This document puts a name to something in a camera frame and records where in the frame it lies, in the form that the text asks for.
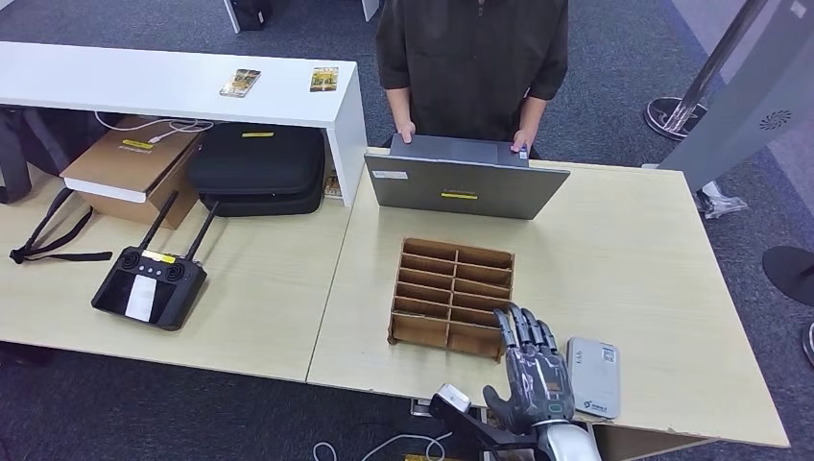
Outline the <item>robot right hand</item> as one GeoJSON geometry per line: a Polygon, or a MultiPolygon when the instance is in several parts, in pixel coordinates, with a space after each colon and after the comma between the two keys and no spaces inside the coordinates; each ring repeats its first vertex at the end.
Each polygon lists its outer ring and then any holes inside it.
{"type": "Polygon", "coordinates": [[[550,421],[571,421],[575,399],[550,327],[515,303],[509,303],[508,309],[496,308],[492,313],[504,343],[510,396],[504,400],[486,385],[482,394],[487,407],[514,434],[527,434],[550,421]]]}

